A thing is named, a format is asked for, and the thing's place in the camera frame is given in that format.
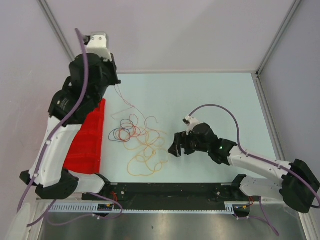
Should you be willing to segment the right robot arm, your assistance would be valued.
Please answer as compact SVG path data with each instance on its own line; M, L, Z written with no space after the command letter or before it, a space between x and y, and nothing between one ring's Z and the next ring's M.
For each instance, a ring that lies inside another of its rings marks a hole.
M206 123L189 124L186 131L177 132L168 153L180 157L195 152L207 153L217 164L248 170L261 179L243 175L236 177L230 188L231 196L242 201L245 197L267 197L280 201L293 210L306 214L314 208L320 182L302 160L294 162L264 159L241 150L230 140L218 138Z

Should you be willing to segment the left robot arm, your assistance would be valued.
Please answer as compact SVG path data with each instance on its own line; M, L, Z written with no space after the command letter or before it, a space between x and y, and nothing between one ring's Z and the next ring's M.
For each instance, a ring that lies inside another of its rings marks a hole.
M102 101L110 86L121 83L115 60L94 53L80 54L69 64L70 75L52 98L47 131L37 160L20 179L43 200L64 200L75 193L110 196L110 181L99 173L77 173L64 168L71 145L88 115Z

